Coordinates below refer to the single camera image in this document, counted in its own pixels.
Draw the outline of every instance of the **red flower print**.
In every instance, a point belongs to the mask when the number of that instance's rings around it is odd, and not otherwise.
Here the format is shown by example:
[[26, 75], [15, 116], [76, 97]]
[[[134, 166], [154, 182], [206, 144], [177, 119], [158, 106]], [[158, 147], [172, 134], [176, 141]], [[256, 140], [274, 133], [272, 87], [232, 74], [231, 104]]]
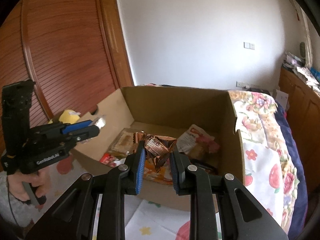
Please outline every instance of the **red flower print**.
[[293, 190], [293, 184], [294, 184], [294, 175], [292, 173], [287, 173], [284, 176], [284, 194], [291, 194]]
[[283, 213], [282, 213], [282, 221], [284, 221], [285, 217], [288, 215], [288, 212], [287, 210], [283, 210]]
[[256, 157], [258, 156], [254, 150], [245, 151], [246, 155], [248, 156], [248, 160], [256, 160]]
[[277, 153], [279, 154], [279, 157], [282, 156], [282, 151], [280, 149], [277, 149]]
[[270, 216], [273, 216], [273, 213], [271, 212], [270, 208], [267, 208], [267, 211], [270, 214]]
[[245, 186], [246, 187], [250, 186], [252, 184], [252, 182], [253, 182], [253, 178], [252, 178], [251, 174], [247, 174], [245, 176]]
[[71, 170], [73, 170], [73, 162], [74, 158], [72, 155], [70, 155], [68, 158], [63, 159], [62, 161], [59, 161], [57, 164], [57, 171], [61, 174], [61, 175], [65, 175], [68, 174]]
[[37, 209], [40, 211], [41, 209], [43, 209], [43, 206], [44, 206], [44, 204], [42, 204], [42, 205], [36, 205], [35, 208], [37, 208]]
[[279, 177], [279, 165], [275, 164], [269, 174], [269, 184], [271, 187], [275, 188], [275, 193], [280, 190], [280, 177]]
[[190, 231], [190, 221], [185, 223], [182, 227], [180, 227], [176, 240], [189, 240]]
[[247, 116], [243, 117], [242, 124], [248, 131], [255, 132], [262, 128], [262, 125], [258, 123], [257, 119], [249, 119]]

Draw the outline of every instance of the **floral cloth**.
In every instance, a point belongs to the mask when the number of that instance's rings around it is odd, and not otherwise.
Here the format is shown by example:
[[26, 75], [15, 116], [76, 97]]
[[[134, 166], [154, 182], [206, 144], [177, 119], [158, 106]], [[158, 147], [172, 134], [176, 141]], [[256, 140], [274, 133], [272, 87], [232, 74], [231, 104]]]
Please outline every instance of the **floral cloth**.
[[[259, 155], [262, 154], [260, 153], [260, 150], [257, 150], [257, 152], [254, 151], [256, 153], [255, 155], [251, 151], [254, 150], [251, 149], [254, 147], [247, 144], [249, 142], [256, 144], [260, 149], [271, 149], [278, 154], [282, 173], [282, 187], [279, 187], [279, 191], [283, 190], [281, 227], [286, 233], [288, 233], [291, 225], [294, 203], [298, 194], [297, 187], [299, 180], [297, 179], [297, 169], [294, 167], [288, 153], [280, 126], [277, 124], [274, 117], [276, 103], [271, 96], [261, 93], [229, 91], [229, 95], [238, 117], [236, 130], [241, 131], [244, 145], [244, 159], [249, 161], [254, 161], [254, 159], [258, 160]], [[245, 161], [245, 169], [247, 172], [247, 161]], [[268, 178], [269, 181], [265, 181], [260, 184], [261, 187], [264, 187], [265, 185], [273, 187], [275, 190], [274, 198], [278, 197], [276, 193], [277, 189], [275, 188], [278, 186], [278, 181], [275, 176], [277, 169], [277, 167], [274, 167], [270, 171], [270, 176]], [[251, 193], [256, 197], [258, 192], [263, 192], [263, 189], [256, 188], [254, 192]], [[270, 207], [265, 206], [265, 208], [269, 208], [275, 218], [275, 212], [272, 211]]]
[[281, 226], [284, 186], [279, 155], [259, 143], [243, 142], [245, 186]]

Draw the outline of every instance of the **gray sleeve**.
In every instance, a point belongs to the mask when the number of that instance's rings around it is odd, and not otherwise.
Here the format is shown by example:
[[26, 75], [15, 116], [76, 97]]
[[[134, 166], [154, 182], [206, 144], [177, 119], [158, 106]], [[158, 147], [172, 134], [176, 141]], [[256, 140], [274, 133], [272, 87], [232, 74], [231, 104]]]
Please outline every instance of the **gray sleeve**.
[[[10, 203], [13, 214], [20, 227], [29, 225], [32, 214], [37, 211], [33, 205], [27, 205], [17, 200], [11, 193], [9, 193]], [[0, 172], [0, 214], [8, 223], [15, 225], [15, 221], [11, 214], [8, 201], [8, 188], [7, 188], [7, 173]]]

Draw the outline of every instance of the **blue gripper part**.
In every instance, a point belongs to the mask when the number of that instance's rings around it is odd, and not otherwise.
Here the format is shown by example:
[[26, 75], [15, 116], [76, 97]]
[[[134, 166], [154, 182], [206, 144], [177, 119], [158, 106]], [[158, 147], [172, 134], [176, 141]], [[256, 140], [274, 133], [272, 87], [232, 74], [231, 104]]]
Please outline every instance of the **blue gripper part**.
[[92, 123], [91, 120], [87, 120], [83, 122], [76, 122], [74, 124], [69, 124], [64, 129], [62, 129], [62, 134], [67, 134], [69, 132], [85, 128], [89, 126], [91, 123]]
[[143, 148], [140, 155], [139, 166], [137, 169], [136, 194], [139, 194], [142, 188], [144, 164], [146, 160], [146, 150]]

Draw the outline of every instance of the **food package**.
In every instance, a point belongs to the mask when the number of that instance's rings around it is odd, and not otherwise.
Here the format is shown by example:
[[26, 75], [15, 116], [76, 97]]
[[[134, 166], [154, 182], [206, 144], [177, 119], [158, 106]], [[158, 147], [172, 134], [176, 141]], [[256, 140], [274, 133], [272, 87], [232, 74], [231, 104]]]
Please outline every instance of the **food package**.
[[133, 135], [136, 132], [138, 130], [124, 128], [110, 145], [108, 153], [119, 159], [126, 158], [129, 154], [132, 154], [134, 149]]
[[102, 158], [100, 159], [100, 162], [102, 164], [105, 164], [109, 167], [116, 167], [117, 165], [114, 163], [116, 161], [119, 161], [116, 157], [112, 156], [111, 154], [109, 153], [105, 153]]
[[190, 159], [204, 160], [207, 155], [216, 154], [219, 144], [202, 128], [191, 125], [177, 140], [179, 152], [184, 152]]
[[159, 172], [161, 167], [164, 166], [165, 162], [169, 158], [170, 153], [177, 143], [177, 139], [169, 136], [159, 136], [137, 132], [133, 135], [133, 152], [137, 151], [139, 141], [142, 139], [145, 141], [144, 147], [147, 153], [147, 160], [150, 164], [153, 164], [155, 171]]

